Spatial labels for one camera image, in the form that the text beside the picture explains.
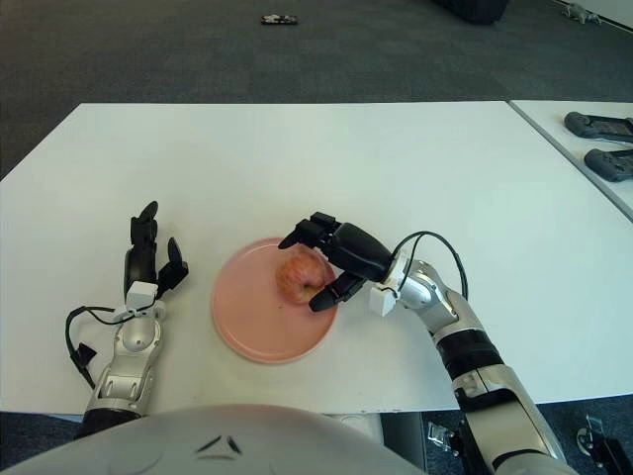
white table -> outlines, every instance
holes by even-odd
[[[210,318],[228,257],[315,210],[394,246],[435,230],[464,259],[471,302],[537,402],[633,391],[633,226],[507,104],[82,105],[0,183],[0,409],[83,412],[90,390],[63,324],[119,305],[129,219],[160,205],[191,273],[171,295],[150,411],[267,403],[322,413],[455,408],[421,322],[367,312],[284,365],[247,361]],[[450,254],[419,253],[457,288]],[[111,357],[112,329],[73,340]]]
[[[510,105],[597,186],[622,213],[633,221],[633,180],[611,183],[600,178],[585,165],[585,155],[592,148],[617,151],[633,148],[633,143],[626,145],[623,143],[582,139],[568,131],[564,122],[567,113],[572,111],[593,116],[633,117],[633,104],[616,102],[511,101]]]

apple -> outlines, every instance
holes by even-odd
[[[325,285],[325,265],[312,250],[301,250],[277,268],[275,280],[286,300],[306,304]]]

robotic arm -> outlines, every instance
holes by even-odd
[[[425,324],[465,415],[459,437],[437,436],[462,456],[467,473],[576,473],[467,300],[446,287],[431,265],[394,255],[361,229],[323,213],[299,222],[279,247],[295,243],[319,248],[343,269],[310,301],[314,311],[347,301],[370,280],[373,311],[385,316],[400,303]]]
[[[103,370],[97,384],[87,372],[87,346],[72,351],[71,358],[89,384],[92,396],[76,438],[118,426],[141,418],[147,412],[147,403],[154,380],[154,362],[162,348],[162,321],[166,316],[162,294],[175,288],[189,273],[187,262],[182,260],[180,248],[172,237],[167,245],[169,262],[155,270],[156,235],[158,224],[154,217],[158,203],[149,203],[138,217],[131,219],[132,248],[126,253],[123,306],[114,310],[112,324],[121,324],[114,338],[112,361]],[[71,313],[79,315],[81,307]]]

wire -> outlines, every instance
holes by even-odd
[[[108,322],[107,320],[103,320],[101,317],[99,317],[97,314],[95,314],[95,312],[109,312],[109,313],[114,313],[115,309],[111,309],[110,307],[86,307],[86,306],[81,306],[75,310],[73,310],[72,312],[70,312],[68,314],[68,317],[66,317],[66,328],[65,328],[65,332],[64,332],[64,336],[65,336],[65,340],[66,340],[66,347],[68,348],[68,354],[70,355],[70,359],[72,360],[73,364],[75,365],[75,367],[77,368],[77,371],[79,371],[79,373],[83,376],[83,378],[86,380],[86,382],[90,385],[90,387],[92,389],[95,388],[95,382],[92,379],[92,376],[90,376],[90,372],[88,371],[88,369],[86,368],[86,364],[82,361],[80,361],[80,355],[77,353],[77,349],[75,349],[74,345],[72,344],[72,340],[70,339],[70,324],[72,323],[72,321],[79,317],[81,314],[83,313],[89,313],[92,317],[94,317],[94,319],[99,322],[100,324],[103,325],[121,325],[124,324],[125,322],[129,322],[131,319],[135,318],[136,315],[138,314],[138,312],[142,312],[143,310],[147,310],[149,307],[151,307],[152,305],[154,305],[155,300],[145,306],[145,307],[141,307],[139,309],[135,309],[134,311],[130,311],[131,315],[129,317],[126,317],[124,319],[115,321],[115,322]]]
[[[455,259],[455,264],[457,265],[457,270],[459,271],[459,277],[462,284],[462,296],[466,300],[468,300],[468,279],[466,278],[466,270],[464,269],[464,264],[462,263],[462,259],[459,257],[459,254],[457,253],[455,248],[451,245],[451,243],[448,240],[446,240],[446,238],[432,231],[418,231],[417,233],[412,233],[408,235],[407,237],[405,237],[403,240],[401,240],[398,243],[398,245],[394,249],[394,252],[392,252],[392,260],[394,260],[396,256],[398,255],[398,252],[400,252],[400,250],[403,248],[403,246],[407,242],[409,242],[411,239],[416,238],[415,242],[413,243],[413,248],[411,250],[411,257],[408,260],[407,268],[405,270],[405,278],[400,283],[400,286],[398,287],[398,291],[400,292],[401,290],[403,290],[403,287],[405,286],[405,282],[407,282],[408,274],[411,271],[413,259],[415,258],[415,250],[417,249],[417,244],[419,243],[419,240],[422,239],[424,236],[433,236],[434,238],[441,241],[448,248],[448,250],[451,251],[451,254],[453,254],[453,258]]]

black controller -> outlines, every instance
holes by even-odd
[[[570,112],[565,116],[565,127],[583,139],[633,143],[633,119],[587,116]]]
[[[603,151],[594,148],[585,155],[585,163],[607,181],[617,182],[633,178],[633,149]]]

